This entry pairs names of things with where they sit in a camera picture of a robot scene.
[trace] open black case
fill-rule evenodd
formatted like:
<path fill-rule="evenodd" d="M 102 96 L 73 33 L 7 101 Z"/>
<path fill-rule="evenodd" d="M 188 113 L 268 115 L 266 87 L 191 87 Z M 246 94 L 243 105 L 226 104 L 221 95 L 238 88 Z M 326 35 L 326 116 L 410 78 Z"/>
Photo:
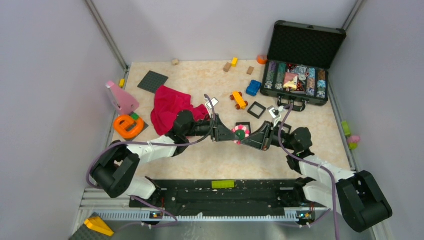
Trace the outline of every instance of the open black case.
<path fill-rule="evenodd" d="M 278 97 L 278 105 L 300 102 L 322 106 L 328 97 L 328 69 L 346 38 L 343 29 L 287 21 L 274 25 L 260 93 Z"/>

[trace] case handle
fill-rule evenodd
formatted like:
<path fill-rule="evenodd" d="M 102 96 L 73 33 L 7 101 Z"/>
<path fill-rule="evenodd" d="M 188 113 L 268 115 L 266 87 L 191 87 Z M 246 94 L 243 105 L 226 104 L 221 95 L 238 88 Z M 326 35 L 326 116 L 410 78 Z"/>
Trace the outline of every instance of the case handle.
<path fill-rule="evenodd" d="M 278 106 L 287 106 L 289 104 L 293 104 L 293 111 L 302 112 L 303 110 L 305 110 L 306 104 L 308 103 L 308 101 L 302 99 L 301 102 L 302 102 L 302 106 L 295 106 L 295 100 L 294 99 L 290 99 L 288 101 L 288 103 L 284 103 L 283 97 L 279 96 L 277 104 L 278 104 Z"/>

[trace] yellow toy car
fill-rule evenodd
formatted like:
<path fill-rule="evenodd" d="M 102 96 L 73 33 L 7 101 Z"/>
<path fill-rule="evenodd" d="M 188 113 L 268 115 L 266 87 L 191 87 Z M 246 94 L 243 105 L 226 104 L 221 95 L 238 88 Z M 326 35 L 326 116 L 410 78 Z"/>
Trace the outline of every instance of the yellow toy car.
<path fill-rule="evenodd" d="M 249 105 L 248 101 L 243 100 L 242 96 L 243 94 L 239 91 L 233 91 L 232 95 L 229 96 L 229 99 L 235 100 L 235 102 L 237 103 L 235 105 L 235 108 L 237 110 L 245 109 Z"/>

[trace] cable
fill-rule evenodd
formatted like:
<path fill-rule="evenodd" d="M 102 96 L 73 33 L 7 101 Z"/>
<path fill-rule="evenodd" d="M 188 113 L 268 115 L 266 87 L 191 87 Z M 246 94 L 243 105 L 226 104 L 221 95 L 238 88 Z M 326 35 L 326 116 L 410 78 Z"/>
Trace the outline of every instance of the cable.
<path fill-rule="evenodd" d="M 212 120 L 213 120 L 213 122 L 212 122 L 212 127 L 210 128 L 209 132 L 208 132 L 205 136 L 203 136 L 201 139 L 199 139 L 199 140 L 197 140 L 197 141 L 189 142 L 189 143 L 182 143 L 182 144 L 167 144 L 167 143 L 151 142 L 150 144 L 151 144 L 151 145 L 153 145 L 153 146 L 163 146 L 163 147 L 188 147 L 188 146 L 191 146 L 191 145 L 198 144 L 198 143 L 202 142 L 203 140 L 205 140 L 205 139 L 206 139 L 206 138 L 207 138 L 207 137 L 208 137 L 208 136 L 212 133 L 212 130 L 214 129 L 214 125 L 215 125 L 215 122 L 216 122 L 217 116 L 215 115 L 215 108 L 214 108 L 214 105 L 212 104 L 212 100 L 211 100 L 211 98 L 210 98 L 207 94 L 205 94 L 205 95 L 204 95 L 204 97 L 205 97 L 205 98 L 207 98 L 207 100 L 208 100 L 208 101 L 209 101 L 209 103 L 210 103 L 210 106 L 211 106 L 211 108 L 212 108 L 212 116 L 213 116 L 213 118 L 212 118 Z M 88 167 L 87 173 L 85 174 L 85 181 L 87 182 L 87 184 L 88 184 L 90 187 L 95 188 L 95 189 L 102 189 L 101 187 L 94 185 L 94 184 L 90 181 L 90 172 L 92 171 L 92 168 L 93 168 L 94 164 L 96 164 L 96 163 L 97 163 L 97 161 L 100 159 L 100 157 L 101 157 L 103 154 L 105 154 L 107 151 L 111 150 L 112 148 L 114 148 L 114 147 L 116 147 L 116 146 L 120 146 L 120 145 L 127 145 L 127 144 L 134 144 L 134 145 L 149 145 L 147 142 L 142 142 L 142 141 L 121 141 L 121 142 L 117 142 L 117 143 L 114 143 L 114 144 L 112 144 L 112 145 L 110 145 L 110 146 L 106 147 L 106 149 L 105 149 L 105 150 L 103 150 L 103 151 L 102 151 L 99 155 L 97 155 L 97 156 L 94 158 L 94 160 L 91 162 L 90 166 Z"/>
<path fill-rule="evenodd" d="M 332 172 L 331 172 L 328 168 L 326 168 L 326 167 L 324 167 L 324 166 L 322 166 L 322 165 L 316 164 L 316 163 L 314 163 L 314 162 L 310 162 L 310 161 L 308 161 L 308 160 L 302 159 L 302 158 L 300 158 L 300 157 L 298 157 L 298 156 L 295 156 L 294 154 L 290 153 L 290 152 L 289 152 L 289 151 L 288 151 L 288 150 L 284 147 L 283 142 L 281 141 L 281 132 L 282 132 L 282 130 L 283 130 L 283 125 L 284 125 L 284 123 L 286 122 L 287 118 L 289 117 L 289 114 L 290 114 L 290 113 L 292 112 L 292 110 L 293 110 L 293 104 L 290 104 L 289 106 L 290 106 L 290 107 L 289 107 L 289 110 L 288 110 L 288 112 L 285 114 L 285 116 L 284 116 L 284 118 L 283 118 L 283 120 L 282 120 L 282 122 L 281 122 L 281 125 L 279 126 L 279 130 L 278 130 L 278 143 L 279 143 L 279 145 L 281 146 L 281 148 L 283 149 L 283 151 L 284 151 L 286 154 L 288 154 L 290 157 L 292 157 L 292 158 L 294 158 L 294 159 L 296 159 L 296 160 L 298 160 L 298 161 L 300 161 L 300 162 L 307 163 L 307 164 L 309 164 L 309 165 L 312 165 L 312 166 L 315 166 L 315 167 L 321 168 L 321 169 L 323 169 L 324 171 L 326 171 L 326 172 L 330 175 L 330 178 L 331 178 L 331 185 L 332 185 L 332 188 L 331 188 L 331 190 L 332 190 L 332 210 L 333 210 L 333 216 L 334 216 L 334 231 L 335 231 L 335 239 L 336 239 L 336 240 L 340 240 L 340 230 L 339 230 L 339 222 L 338 222 L 338 215 L 337 215 L 336 179 L 334 178 L 334 175 L 332 174 Z"/>
<path fill-rule="evenodd" d="M 119 232 L 119 231 L 121 231 L 121 230 L 122 230 L 122 229 L 124 229 L 124 228 L 127 228 L 127 227 L 129 227 L 129 226 L 133 226 L 133 225 L 142 225 L 142 226 L 146 226 L 146 227 L 149 227 L 149 228 L 155 228 L 155 229 L 157 229 L 157 228 L 170 227 L 170 226 L 174 226 L 174 225 L 178 224 L 178 219 L 177 219 L 174 215 L 172 215 L 171 213 L 169 213 L 168 211 L 165 211 L 165 210 L 163 210 L 162 208 L 159 208 L 159 207 L 157 207 L 157 206 L 155 206 L 155 205 L 152 205 L 152 204 L 150 204 L 150 203 L 146 202 L 145 200 L 143 200 L 142 198 L 140 198 L 140 197 L 138 197 L 138 196 L 130 195 L 130 197 L 131 197 L 131 198 L 133 198 L 133 199 L 135 199 L 135 200 L 137 200 L 137 201 L 139 201 L 140 203 L 142 203 L 142 204 L 144 204 L 144 205 L 146 205 L 146 206 L 150 207 L 150 208 L 153 208 L 153 209 L 156 209 L 156 210 L 158 210 L 158 211 L 162 212 L 162 213 L 163 213 L 163 215 L 165 215 L 165 214 L 166 214 L 166 215 L 170 216 L 170 217 L 171 217 L 171 218 L 173 218 L 175 221 L 170 222 L 170 223 L 161 224 L 161 225 L 149 225 L 149 224 L 146 224 L 146 225 L 145 225 L 145 224 L 144 224 L 144 223 L 142 223 L 142 222 L 134 221 L 134 222 L 130 222 L 130 223 L 127 223 L 127 224 L 125 224 L 125 225 L 121 226 L 121 227 L 118 229 L 118 232 Z"/>
<path fill-rule="evenodd" d="M 328 209 L 327 211 L 325 211 L 321 216 L 319 216 L 313 223 L 309 224 L 309 227 L 312 227 L 313 225 L 315 225 L 316 223 L 318 223 L 319 221 L 321 221 L 325 216 L 327 216 L 329 214 L 329 212 L 331 211 L 331 209 Z M 289 227 L 289 228 L 301 228 L 301 225 L 296 224 L 286 224 L 286 223 L 279 223 L 276 222 L 277 225 L 283 226 L 283 227 Z"/>

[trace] red towel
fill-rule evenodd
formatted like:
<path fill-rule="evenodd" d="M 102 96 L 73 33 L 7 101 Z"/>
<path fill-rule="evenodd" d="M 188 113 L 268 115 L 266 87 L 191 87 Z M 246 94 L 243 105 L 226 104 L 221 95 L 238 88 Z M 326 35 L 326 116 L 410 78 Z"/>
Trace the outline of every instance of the red towel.
<path fill-rule="evenodd" d="M 164 85 L 160 86 L 154 95 L 154 109 L 151 111 L 151 123 L 159 135 L 164 135 L 174 126 L 177 114 L 182 110 L 189 110 L 193 113 L 194 120 L 205 119 L 208 113 L 205 105 L 198 107 L 191 105 L 192 96 L 175 91 Z"/>

